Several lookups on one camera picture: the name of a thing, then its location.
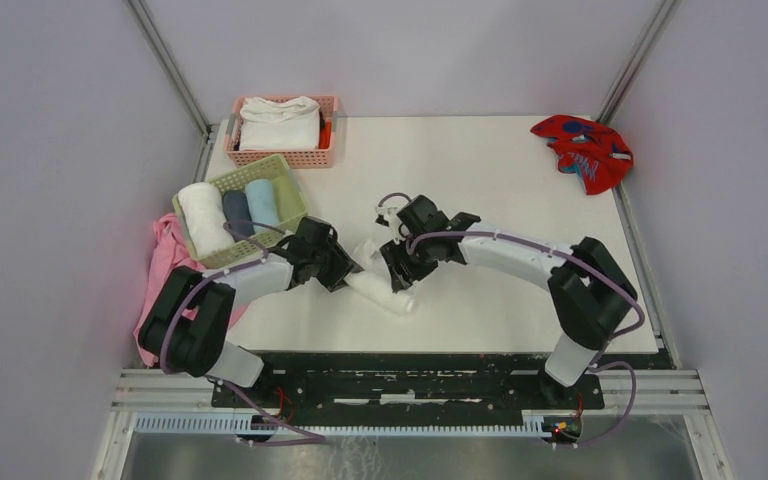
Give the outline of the light blue towel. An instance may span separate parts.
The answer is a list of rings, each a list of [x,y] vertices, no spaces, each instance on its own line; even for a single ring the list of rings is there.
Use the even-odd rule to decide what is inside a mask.
[[[280,224],[275,189],[268,179],[257,179],[245,186],[251,220],[256,223],[254,231],[260,233],[266,230],[266,225],[277,227]]]

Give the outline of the red and teal patterned towel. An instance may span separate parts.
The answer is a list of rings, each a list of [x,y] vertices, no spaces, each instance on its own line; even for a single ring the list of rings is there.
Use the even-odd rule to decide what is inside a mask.
[[[619,185],[634,166],[634,155],[612,128],[570,115],[553,115],[530,132],[546,141],[557,170],[575,174],[586,195],[602,194]]]

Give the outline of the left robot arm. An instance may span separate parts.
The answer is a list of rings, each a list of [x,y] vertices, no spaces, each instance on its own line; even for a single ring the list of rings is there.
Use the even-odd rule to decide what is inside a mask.
[[[227,341],[232,313],[253,301],[317,281],[329,292],[346,287],[360,266],[340,245],[329,223],[306,216],[296,231],[258,259],[199,272],[174,269],[137,333],[138,345],[155,355],[166,373],[186,373],[236,385],[253,407],[273,397],[265,361]]]

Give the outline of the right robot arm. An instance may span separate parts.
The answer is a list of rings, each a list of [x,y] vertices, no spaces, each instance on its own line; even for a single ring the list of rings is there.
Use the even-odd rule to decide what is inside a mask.
[[[524,280],[551,297],[562,334],[537,382],[540,400],[562,408],[578,393],[577,381],[609,343],[630,311],[645,315],[628,276],[599,240],[552,243],[500,230],[478,215],[447,216],[424,195],[401,207],[384,200],[376,221],[391,240],[379,252],[393,291],[428,277],[442,263],[484,267]]]

